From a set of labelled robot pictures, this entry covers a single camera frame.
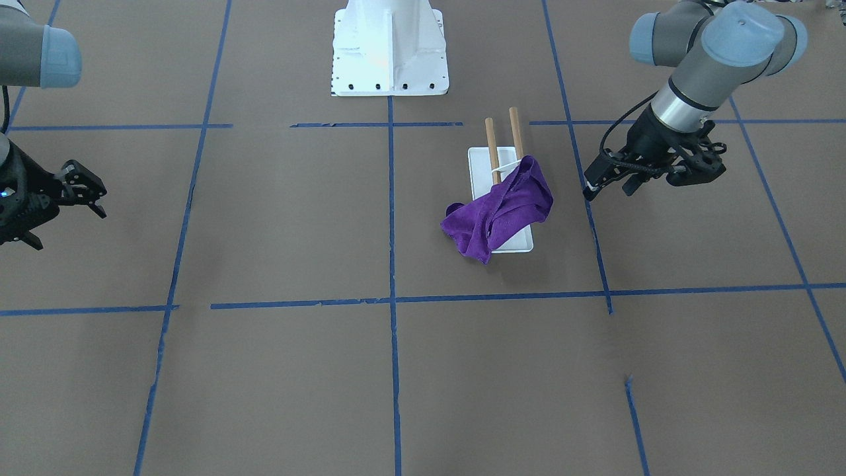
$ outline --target wooden stick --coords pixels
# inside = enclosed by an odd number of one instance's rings
[[[487,133],[487,153],[491,156],[491,170],[499,169],[499,154],[497,153],[497,135],[493,132],[493,119],[485,119],[485,132]],[[493,173],[493,185],[502,183],[503,177],[499,170]]]
[[[517,108],[510,108],[508,115],[511,116],[511,134],[514,136],[514,150],[517,152],[517,160],[523,158],[523,130],[520,128],[520,116]]]

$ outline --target robotic arm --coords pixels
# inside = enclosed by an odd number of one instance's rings
[[[632,57],[675,66],[667,84],[626,113],[602,137],[600,153],[585,170],[585,198],[629,177],[631,196],[641,184],[667,175],[674,186],[714,181],[726,171],[722,143],[711,142],[709,120],[740,85],[778,73],[805,52],[808,34],[797,19],[744,2],[681,0],[665,14],[646,14],[629,38]],[[646,102],[626,145],[618,152],[605,140],[625,117]]]
[[[38,25],[17,0],[0,0],[0,85],[5,107],[0,130],[0,245],[23,241],[41,250],[41,240],[31,230],[56,218],[59,206],[84,204],[106,218],[96,204],[107,193],[99,177],[75,160],[51,174],[5,136],[7,86],[72,87],[81,75],[80,50],[70,33]]]

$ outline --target white tray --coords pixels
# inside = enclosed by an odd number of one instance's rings
[[[500,174],[505,180],[505,177],[517,168],[519,159],[514,147],[497,147],[499,154],[499,163],[504,164],[499,167]],[[491,191],[493,186],[493,171],[491,170],[491,157],[487,151],[487,147],[471,147],[467,150],[467,159],[470,163],[470,188],[473,191],[473,200],[485,195]],[[535,247],[535,242],[531,237],[531,225],[526,225],[525,228],[517,232],[517,235],[512,236],[508,241],[494,253],[527,253]]]

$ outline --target light blue joint cap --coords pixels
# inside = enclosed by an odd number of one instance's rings
[[[82,77],[80,46],[70,32],[44,25],[41,87],[74,87]]]
[[[711,58],[745,68],[765,61],[784,38],[778,17],[754,3],[731,2],[705,28],[702,47]]]
[[[787,15],[778,15],[783,19],[790,22],[791,25],[794,26],[796,29],[796,51],[794,52],[793,57],[790,59],[790,62],[782,68],[782,71],[786,70],[790,67],[791,64],[796,63],[799,58],[802,58],[802,55],[805,54],[805,50],[808,49],[808,30],[805,28],[805,24],[795,19],[794,17],[788,17]]]
[[[645,14],[637,19],[629,35],[629,52],[635,61],[655,66],[652,54],[652,34],[655,32],[655,20],[658,12]]]

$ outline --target purple cloth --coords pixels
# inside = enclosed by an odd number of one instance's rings
[[[520,160],[501,184],[466,205],[453,203],[441,222],[459,252],[487,264],[499,248],[527,224],[543,223],[552,208],[552,193],[541,166],[531,155]]]

